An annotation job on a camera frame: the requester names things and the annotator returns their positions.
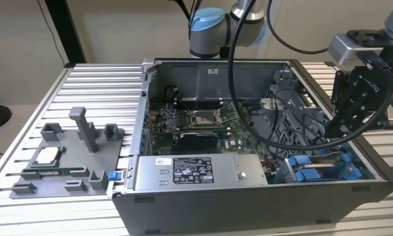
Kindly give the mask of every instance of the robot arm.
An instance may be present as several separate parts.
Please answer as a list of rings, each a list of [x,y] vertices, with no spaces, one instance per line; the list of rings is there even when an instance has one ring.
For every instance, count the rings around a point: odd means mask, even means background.
[[[191,16],[191,54],[197,58],[213,58],[220,48],[228,47],[248,0],[239,0],[229,13],[221,8],[203,8]],[[241,29],[237,46],[249,46],[263,32],[265,0],[257,0]]]
[[[332,40],[328,51],[335,60],[341,65],[363,66],[356,66],[351,72],[336,73],[331,99],[336,108],[327,126],[327,138],[341,137],[363,126],[389,95],[389,83],[393,82],[381,70],[385,68],[393,74],[393,11],[385,27],[383,30],[351,30],[335,35]],[[393,129],[393,98],[387,112],[368,128],[376,129]]]

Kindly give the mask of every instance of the sticker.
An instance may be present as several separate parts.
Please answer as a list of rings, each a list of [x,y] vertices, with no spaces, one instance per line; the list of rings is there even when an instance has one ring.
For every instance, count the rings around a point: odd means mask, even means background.
[[[172,158],[156,158],[157,166],[169,166],[172,165]]]
[[[219,74],[219,69],[208,69],[208,74]]]
[[[213,183],[211,157],[173,158],[173,182],[176,184]]]

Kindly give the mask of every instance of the motherboard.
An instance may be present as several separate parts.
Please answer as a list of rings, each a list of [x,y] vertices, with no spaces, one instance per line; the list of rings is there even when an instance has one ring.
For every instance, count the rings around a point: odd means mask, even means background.
[[[155,155],[265,153],[245,130],[229,102],[216,102],[215,105],[212,102],[193,104],[176,100],[164,103],[151,116]]]

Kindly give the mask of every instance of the slotted aluminum surface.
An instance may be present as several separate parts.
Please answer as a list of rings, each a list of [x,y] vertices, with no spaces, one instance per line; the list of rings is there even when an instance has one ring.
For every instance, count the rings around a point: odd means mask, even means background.
[[[336,68],[323,62],[303,64],[308,72],[331,95]],[[85,71],[99,72],[95,75]],[[33,149],[40,142],[39,128],[43,120],[56,119],[67,128],[75,128],[68,117],[69,106],[88,108],[88,118],[100,125],[116,122],[132,132],[135,117],[135,96],[140,89],[140,65],[81,65],[75,69],[67,82],[57,91],[52,104],[41,115],[37,128],[32,129],[29,138],[9,158],[0,173],[0,235],[128,235],[123,221],[112,201],[105,196],[48,198],[36,200],[11,200],[9,188],[17,181],[17,173],[32,158]],[[393,131],[377,131],[364,134],[384,160],[393,168]],[[128,144],[131,136],[124,137],[124,147],[117,167],[128,165]],[[288,227],[205,236],[288,236],[288,235],[333,235],[333,236],[383,236],[393,235],[393,193],[379,203],[361,205],[340,223],[335,225],[313,225]]]

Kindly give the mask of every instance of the black pole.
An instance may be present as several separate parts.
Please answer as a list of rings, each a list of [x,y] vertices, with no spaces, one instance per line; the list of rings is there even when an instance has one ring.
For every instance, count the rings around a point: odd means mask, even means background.
[[[67,0],[45,0],[69,63],[87,63]]]

